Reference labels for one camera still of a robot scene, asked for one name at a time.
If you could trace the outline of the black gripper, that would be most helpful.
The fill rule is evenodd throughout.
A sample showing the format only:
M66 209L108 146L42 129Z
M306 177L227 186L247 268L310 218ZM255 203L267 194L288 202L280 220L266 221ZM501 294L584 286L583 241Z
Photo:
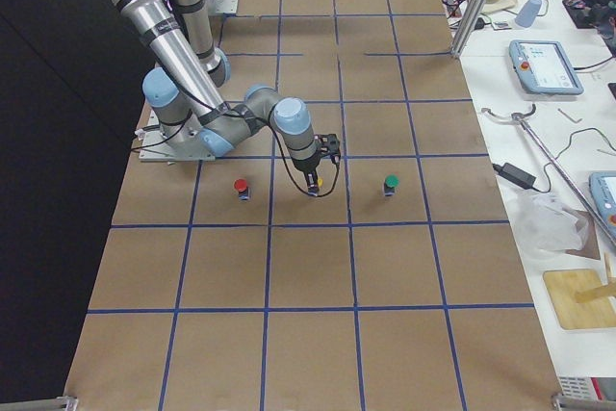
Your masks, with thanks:
M321 155L319 153L314 153L305 159L292 158L292 161L294 167L303 173L307 185L318 184L319 176L317 174L317 167L321 161Z

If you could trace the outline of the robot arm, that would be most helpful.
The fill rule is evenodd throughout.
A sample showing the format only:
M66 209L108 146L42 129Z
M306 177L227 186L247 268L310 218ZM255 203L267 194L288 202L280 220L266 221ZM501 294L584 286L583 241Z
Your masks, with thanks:
M307 171L321 158L304 102L266 86L251 89L234 107L219 89L230 64L215 46L209 7L218 0L111 0L135 26L157 67L143 80L145 97L163 134L176 148L193 146L220 157L270 126L283 138L296 168Z
M210 24L210 11L222 1L169 0L184 36L218 88L230 79L230 63L222 50L215 47ZM233 108L210 97L198 95L195 100L211 109L199 120L203 126L201 139L211 154L223 156L268 127L276 142L287 147L295 169L303 173L307 193L319 194L317 167L326 154L326 141L314 133L303 100L284 97L263 85L250 88L244 102Z

